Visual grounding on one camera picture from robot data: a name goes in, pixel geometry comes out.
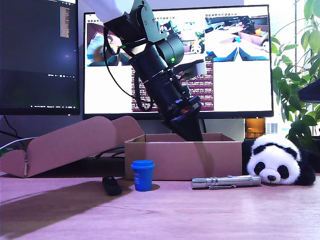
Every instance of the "desk surface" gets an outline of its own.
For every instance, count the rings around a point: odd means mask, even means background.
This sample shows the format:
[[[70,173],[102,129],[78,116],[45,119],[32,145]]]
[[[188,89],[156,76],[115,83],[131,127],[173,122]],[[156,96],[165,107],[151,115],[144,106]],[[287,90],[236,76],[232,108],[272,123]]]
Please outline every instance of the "desk surface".
[[[320,238],[320,174],[307,187],[192,190],[190,182],[154,181],[149,192],[119,178],[115,197],[101,177],[0,180],[2,240]]]

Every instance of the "stuffed panda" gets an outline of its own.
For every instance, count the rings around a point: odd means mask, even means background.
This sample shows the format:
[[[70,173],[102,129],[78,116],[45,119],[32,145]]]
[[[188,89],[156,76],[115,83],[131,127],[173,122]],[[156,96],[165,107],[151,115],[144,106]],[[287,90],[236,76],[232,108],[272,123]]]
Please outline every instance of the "stuffed panda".
[[[320,173],[320,155],[298,148],[276,134],[242,143],[242,174],[258,175],[262,183],[312,185]]]

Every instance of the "monitor screen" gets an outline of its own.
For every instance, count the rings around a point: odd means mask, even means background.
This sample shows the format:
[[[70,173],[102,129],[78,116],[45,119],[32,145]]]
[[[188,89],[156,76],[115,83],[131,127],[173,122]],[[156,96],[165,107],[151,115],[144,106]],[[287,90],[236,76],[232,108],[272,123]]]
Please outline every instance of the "monitor screen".
[[[0,114],[79,115],[76,0],[1,0]]]
[[[200,118],[255,118],[273,116],[269,6],[157,9],[153,14],[160,33],[177,35],[184,57],[179,64],[204,59],[205,75],[181,81],[192,96],[201,98]],[[118,118],[158,119],[157,106],[141,111],[112,80],[103,60],[103,23],[94,13],[84,14],[83,118],[96,115]],[[121,40],[108,34],[110,46]],[[135,95],[134,69],[129,56],[107,54],[118,84]],[[143,100],[148,96],[140,84]]]

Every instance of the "blue paper cup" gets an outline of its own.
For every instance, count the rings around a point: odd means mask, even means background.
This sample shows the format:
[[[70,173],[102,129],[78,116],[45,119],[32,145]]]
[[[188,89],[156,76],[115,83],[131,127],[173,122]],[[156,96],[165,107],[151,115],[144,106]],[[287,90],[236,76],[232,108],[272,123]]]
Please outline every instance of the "blue paper cup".
[[[152,160],[139,160],[131,164],[134,176],[135,190],[138,192],[150,191],[155,164]]]

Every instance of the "panda nose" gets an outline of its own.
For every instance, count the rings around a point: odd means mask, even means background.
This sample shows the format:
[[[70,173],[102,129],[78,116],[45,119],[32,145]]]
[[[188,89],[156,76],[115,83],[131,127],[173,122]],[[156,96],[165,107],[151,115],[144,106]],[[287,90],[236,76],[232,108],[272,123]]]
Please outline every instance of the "panda nose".
[[[269,175],[269,176],[268,176],[268,179],[269,179],[269,181],[273,182],[273,181],[276,180],[276,177],[275,177],[275,176],[272,176],[272,175]]]

